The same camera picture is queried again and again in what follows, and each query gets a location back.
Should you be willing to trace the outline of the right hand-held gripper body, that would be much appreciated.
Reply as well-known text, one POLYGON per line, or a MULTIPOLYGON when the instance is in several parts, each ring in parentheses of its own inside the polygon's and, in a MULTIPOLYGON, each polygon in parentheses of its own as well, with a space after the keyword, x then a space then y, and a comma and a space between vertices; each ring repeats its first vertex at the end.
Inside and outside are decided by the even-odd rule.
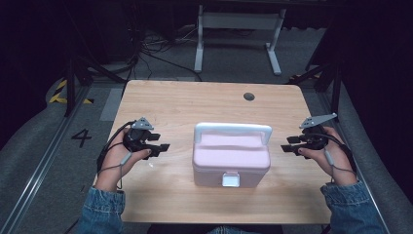
POLYGON ((299 139, 304 142, 304 147, 313 150, 323 149, 328 144, 328 137, 322 123, 336 117, 336 113, 307 117, 299 126, 302 130, 299 139))

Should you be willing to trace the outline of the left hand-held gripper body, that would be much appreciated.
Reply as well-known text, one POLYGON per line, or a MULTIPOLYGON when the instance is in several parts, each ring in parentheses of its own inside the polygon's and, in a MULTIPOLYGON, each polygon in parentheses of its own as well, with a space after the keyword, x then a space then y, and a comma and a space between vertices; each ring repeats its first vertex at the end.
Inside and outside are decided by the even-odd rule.
POLYGON ((131 121, 130 128, 124 135, 123 145, 131 152, 142 150, 151 136, 151 130, 153 130, 153 126, 145 117, 131 121))

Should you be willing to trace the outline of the pink storage box white handle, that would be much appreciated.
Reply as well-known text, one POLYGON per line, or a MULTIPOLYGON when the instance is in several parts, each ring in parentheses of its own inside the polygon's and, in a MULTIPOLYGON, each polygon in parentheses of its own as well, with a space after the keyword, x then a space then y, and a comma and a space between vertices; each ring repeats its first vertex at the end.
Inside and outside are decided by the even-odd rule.
POLYGON ((208 187, 256 187, 271 168, 267 125, 209 123, 195 126, 194 181, 208 187))

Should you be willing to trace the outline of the person's right hand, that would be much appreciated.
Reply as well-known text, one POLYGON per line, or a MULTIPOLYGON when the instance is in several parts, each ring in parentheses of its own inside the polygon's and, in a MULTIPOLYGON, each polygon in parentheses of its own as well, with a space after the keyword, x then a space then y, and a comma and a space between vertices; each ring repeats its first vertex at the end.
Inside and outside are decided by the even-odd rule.
POLYGON ((315 160, 332 177, 335 184, 345 186, 357 183, 357 175, 338 143, 330 140, 322 150, 299 148, 298 151, 301 155, 315 160))

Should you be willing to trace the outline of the person's left hand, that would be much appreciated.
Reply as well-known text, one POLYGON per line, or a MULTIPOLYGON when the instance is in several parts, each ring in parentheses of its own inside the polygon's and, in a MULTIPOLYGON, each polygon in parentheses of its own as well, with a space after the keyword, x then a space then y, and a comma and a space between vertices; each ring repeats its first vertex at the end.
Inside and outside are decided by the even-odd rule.
POLYGON ((102 171, 97 175, 94 184, 96 189, 116 192, 118 181, 133 168, 136 162, 151 154, 150 149, 130 153, 123 145, 123 137, 127 132, 128 129, 123 129, 111 142, 110 149, 102 162, 102 171))

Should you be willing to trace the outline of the black tripod stand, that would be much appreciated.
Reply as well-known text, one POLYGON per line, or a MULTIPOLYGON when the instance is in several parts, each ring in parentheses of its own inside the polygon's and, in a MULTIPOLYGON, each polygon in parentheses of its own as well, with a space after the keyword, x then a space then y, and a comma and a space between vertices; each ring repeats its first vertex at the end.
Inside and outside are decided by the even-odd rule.
POLYGON ((82 86, 89 86, 93 83, 94 80, 92 78, 90 68, 116 83, 127 83, 125 79, 88 58, 77 55, 70 56, 65 75, 67 93, 66 111, 64 114, 65 117, 68 117, 76 106, 75 79, 78 79, 82 86))
POLYGON ((331 112, 338 114, 344 67, 345 62, 343 60, 336 60, 330 63, 318 65, 301 75, 291 76, 286 84, 298 85, 318 75, 319 79, 315 83, 314 89, 318 93, 325 93, 329 87, 332 87, 331 102, 329 107, 331 112))

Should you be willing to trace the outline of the metal floor rail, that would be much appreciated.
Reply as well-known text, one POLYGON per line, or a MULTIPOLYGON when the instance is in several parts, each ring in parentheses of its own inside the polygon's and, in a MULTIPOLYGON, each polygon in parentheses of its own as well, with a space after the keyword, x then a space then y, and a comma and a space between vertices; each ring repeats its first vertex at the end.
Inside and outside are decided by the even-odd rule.
POLYGON ((332 234, 387 234, 368 186, 357 176, 350 149, 333 128, 325 129, 332 140, 310 157, 331 176, 320 191, 331 210, 332 234))
POLYGON ((0 234, 16 232, 89 90, 78 90, 67 117, 66 106, 48 106, 25 123, 0 151, 0 234))

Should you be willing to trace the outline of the white metal desk frame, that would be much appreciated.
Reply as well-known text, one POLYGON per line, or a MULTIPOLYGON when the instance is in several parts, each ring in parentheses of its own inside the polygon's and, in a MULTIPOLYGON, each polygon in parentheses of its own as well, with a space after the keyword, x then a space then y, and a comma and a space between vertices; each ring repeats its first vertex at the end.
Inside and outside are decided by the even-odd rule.
POLYGON ((282 30, 286 9, 281 9, 275 14, 248 14, 248 13, 214 13, 207 12, 203 5, 199 6, 197 32, 198 41, 195 54, 194 70, 203 70, 204 58, 204 30, 212 29, 248 29, 248 30, 272 30, 273 39, 265 44, 265 49, 276 76, 282 74, 282 70, 275 52, 275 48, 282 30))

